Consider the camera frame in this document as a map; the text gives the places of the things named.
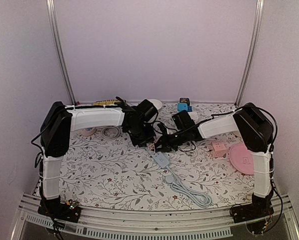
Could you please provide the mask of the grey-blue power strip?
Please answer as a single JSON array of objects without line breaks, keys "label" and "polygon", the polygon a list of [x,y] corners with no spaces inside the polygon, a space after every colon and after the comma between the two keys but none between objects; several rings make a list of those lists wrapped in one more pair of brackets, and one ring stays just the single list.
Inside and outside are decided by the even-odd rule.
[{"label": "grey-blue power strip", "polygon": [[150,156],[162,169],[170,164],[169,159],[162,152],[151,153]]}]

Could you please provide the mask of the white travel adapter plug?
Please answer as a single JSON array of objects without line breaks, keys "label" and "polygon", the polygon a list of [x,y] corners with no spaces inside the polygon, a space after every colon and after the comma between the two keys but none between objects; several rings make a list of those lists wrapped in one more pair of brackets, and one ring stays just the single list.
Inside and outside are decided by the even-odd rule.
[{"label": "white travel adapter plug", "polygon": [[191,111],[191,112],[188,112],[188,115],[189,117],[195,122],[197,123],[198,120],[199,120],[199,115],[196,111]]}]

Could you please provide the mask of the light blue adapter plug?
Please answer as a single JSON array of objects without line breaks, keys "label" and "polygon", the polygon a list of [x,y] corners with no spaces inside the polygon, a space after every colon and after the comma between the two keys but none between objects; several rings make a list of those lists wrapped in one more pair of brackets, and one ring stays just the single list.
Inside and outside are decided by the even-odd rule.
[{"label": "light blue adapter plug", "polygon": [[188,111],[189,110],[189,105],[185,102],[179,102],[177,104],[177,111],[182,112],[182,111]]}]

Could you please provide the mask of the pink cube socket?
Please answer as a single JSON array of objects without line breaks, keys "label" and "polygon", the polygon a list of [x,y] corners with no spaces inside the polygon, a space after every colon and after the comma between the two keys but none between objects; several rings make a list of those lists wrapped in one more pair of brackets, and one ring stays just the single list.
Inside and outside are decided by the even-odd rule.
[{"label": "pink cube socket", "polygon": [[227,147],[222,141],[213,141],[210,146],[212,158],[221,158],[227,153]]}]

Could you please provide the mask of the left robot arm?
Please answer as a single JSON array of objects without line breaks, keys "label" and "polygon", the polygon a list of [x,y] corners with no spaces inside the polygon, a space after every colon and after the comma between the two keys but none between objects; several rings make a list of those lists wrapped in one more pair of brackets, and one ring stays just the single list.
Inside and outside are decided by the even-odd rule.
[{"label": "left robot arm", "polygon": [[145,99],[130,106],[121,98],[109,105],[64,105],[54,102],[44,119],[39,134],[39,153],[35,166],[39,168],[41,197],[38,213],[52,219],[78,221],[81,208],[78,204],[62,203],[59,194],[61,163],[69,150],[72,132],[101,127],[121,127],[134,146],[143,147],[152,142],[155,132],[151,119],[158,116],[158,109]]}]

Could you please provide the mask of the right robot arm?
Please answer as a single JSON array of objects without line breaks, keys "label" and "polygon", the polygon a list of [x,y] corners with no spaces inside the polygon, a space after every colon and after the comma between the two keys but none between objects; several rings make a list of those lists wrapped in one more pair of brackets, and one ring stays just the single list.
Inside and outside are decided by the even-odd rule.
[{"label": "right robot arm", "polygon": [[178,150],[178,147],[186,142],[239,132],[246,148],[251,152],[254,190],[252,203],[233,207],[232,215],[243,219],[264,217],[274,212],[271,204],[275,192],[273,151],[278,133],[276,120],[269,120],[269,117],[271,114],[268,111],[251,102],[231,112],[213,114],[209,119],[198,123],[183,110],[172,117],[178,131],[171,134],[163,131],[154,148],[158,152],[168,153]]}]

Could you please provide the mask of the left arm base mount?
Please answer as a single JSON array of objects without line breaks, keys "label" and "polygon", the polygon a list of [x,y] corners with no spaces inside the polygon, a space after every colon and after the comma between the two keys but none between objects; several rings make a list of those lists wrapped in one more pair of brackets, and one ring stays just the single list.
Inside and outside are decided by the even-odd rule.
[{"label": "left arm base mount", "polygon": [[40,200],[37,213],[51,219],[63,220],[72,223],[78,223],[81,216],[82,208],[79,206],[72,207],[72,204],[62,203],[59,198],[52,200]]}]

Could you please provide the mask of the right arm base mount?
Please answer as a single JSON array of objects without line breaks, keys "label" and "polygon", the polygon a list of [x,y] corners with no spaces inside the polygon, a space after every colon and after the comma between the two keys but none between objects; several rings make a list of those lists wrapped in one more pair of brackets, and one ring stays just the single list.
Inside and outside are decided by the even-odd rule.
[{"label": "right arm base mount", "polygon": [[229,214],[233,218],[234,223],[248,222],[263,218],[263,220],[246,225],[247,230],[253,235],[261,235],[266,231],[273,213],[274,209],[272,203],[270,201],[266,202],[264,199],[255,200],[246,205],[235,204],[229,210]]}]

